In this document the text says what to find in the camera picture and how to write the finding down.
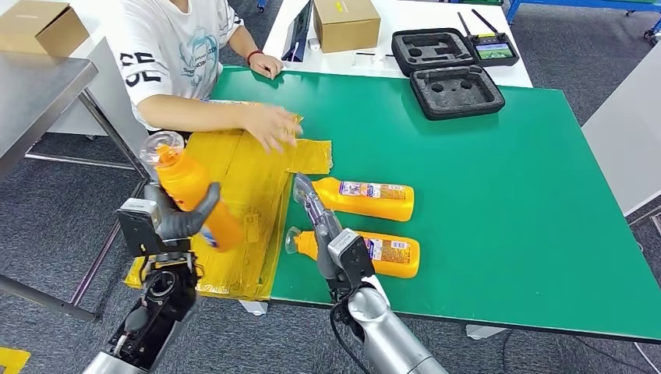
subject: bottle cap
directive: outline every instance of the bottle cap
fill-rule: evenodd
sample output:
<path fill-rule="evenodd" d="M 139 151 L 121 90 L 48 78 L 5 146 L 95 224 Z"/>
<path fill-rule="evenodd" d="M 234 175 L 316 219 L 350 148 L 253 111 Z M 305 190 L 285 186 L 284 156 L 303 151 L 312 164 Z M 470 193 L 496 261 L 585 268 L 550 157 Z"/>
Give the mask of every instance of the bottle cap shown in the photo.
<path fill-rule="evenodd" d="M 155 167 L 173 165 L 184 150 L 184 138 L 174 131 L 150 135 L 140 149 L 140 159 Z"/>
<path fill-rule="evenodd" d="M 291 255 L 299 251 L 299 247 L 296 244 L 296 239 L 299 235 L 301 235 L 301 231 L 296 226 L 291 226 L 287 230 L 287 235 L 285 236 L 285 250 L 287 254 Z"/>

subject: flattened cardboard box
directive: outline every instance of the flattened cardboard box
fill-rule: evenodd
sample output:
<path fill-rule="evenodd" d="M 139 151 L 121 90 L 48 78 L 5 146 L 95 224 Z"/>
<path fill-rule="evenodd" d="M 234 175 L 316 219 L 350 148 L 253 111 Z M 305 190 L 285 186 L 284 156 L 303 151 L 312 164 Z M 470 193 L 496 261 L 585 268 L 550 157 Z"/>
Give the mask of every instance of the flattened cardboard box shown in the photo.
<path fill-rule="evenodd" d="M 323 53 L 376 47 L 380 24 L 370 0 L 314 0 L 314 30 Z"/>
<path fill-rule="evenodd" d="M 65 2 L 17 2 L 0 16 L 0 50 L 68 57 L 88 37 Z"/>

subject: person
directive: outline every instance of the person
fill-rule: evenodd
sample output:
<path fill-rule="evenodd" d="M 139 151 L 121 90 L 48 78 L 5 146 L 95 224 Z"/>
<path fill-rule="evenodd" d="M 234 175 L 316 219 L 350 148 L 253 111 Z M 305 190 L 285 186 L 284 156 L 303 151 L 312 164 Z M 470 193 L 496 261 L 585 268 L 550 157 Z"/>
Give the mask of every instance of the person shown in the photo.
<path fill-rule="evenodd" d="M 280 59 L 255 45 L 227 0 L 114 0 L 106 10 L 108 45 L 133 106 L 149 133 L 244 129 L 266 150 L 295 145 L 301 133 L 294 115 L 268 104 L 214 104 L 209 99 L 229 47 L 250 68 L 269 79 L 282 70 Z"/>

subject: gray floor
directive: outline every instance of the gray floor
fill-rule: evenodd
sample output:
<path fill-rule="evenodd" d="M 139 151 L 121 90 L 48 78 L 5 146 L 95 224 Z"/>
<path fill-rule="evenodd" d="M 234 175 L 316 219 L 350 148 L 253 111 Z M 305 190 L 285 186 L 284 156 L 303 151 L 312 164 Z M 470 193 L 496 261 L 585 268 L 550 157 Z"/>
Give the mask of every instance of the gray floor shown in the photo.
<path fill-rule="evenodd" d="M 231 3 L 263 45 L 279 0 L 264 14 L 250 1 Z M 619 11 L 523 5 L 512 30 L 535 86 L 564 90 L 582 124 L 649 51 L 640 35 L 655 21 L 655 15 L 642 13 L 625 18 Z M 228 51 L 222 61 L 240 62 Z M 49 135 L 37 148 L 121 160 L 107 139 Z M 0 273 L 68 298 L 110 228 L 113 210 L 136 181 L 127 171 L 22 161 L 0 182 Z M 661 280 L 659 235 L 648 220 L 636 224 L 634 233 Z M 0 346 L 32 352 L 25 373 L 81 372 L 137 297 L 120 282 L 130 262 L 118 241 L 83 300 L 103 312 L 97 323 L 62 318 L 0 293 Z M 631 343 L 583 339 L 640 369 L 616 363 L 574 337 L 515 330 L 473 341 L 459 324 L 405 322 L 453 374 L 503 373 L 504 367 L 512 374 L 652 372 Z M 236 302 L 205 298 L 187 327 L 157 372 L 358 372 L 333 338 L 327 311 L 272 305 L 257 318 Z M 661 364 L 661 349 L 643 347 Z"/>

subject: white t-shirt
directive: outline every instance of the white t-shirt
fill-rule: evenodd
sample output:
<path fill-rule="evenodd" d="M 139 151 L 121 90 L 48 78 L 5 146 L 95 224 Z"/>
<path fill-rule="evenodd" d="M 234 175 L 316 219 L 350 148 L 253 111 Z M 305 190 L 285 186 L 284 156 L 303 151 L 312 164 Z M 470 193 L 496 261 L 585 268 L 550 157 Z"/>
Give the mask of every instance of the white t-shirt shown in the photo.
<path fill-rule="evenodd" d="M 189 0 L 183 13 L 169 0 L 115 0 L 104 21 L 106 37 L 136 106 L 153 95 L 208 99 L 223 65 L 218 51 L 243 21 L 227 0 Z"/>

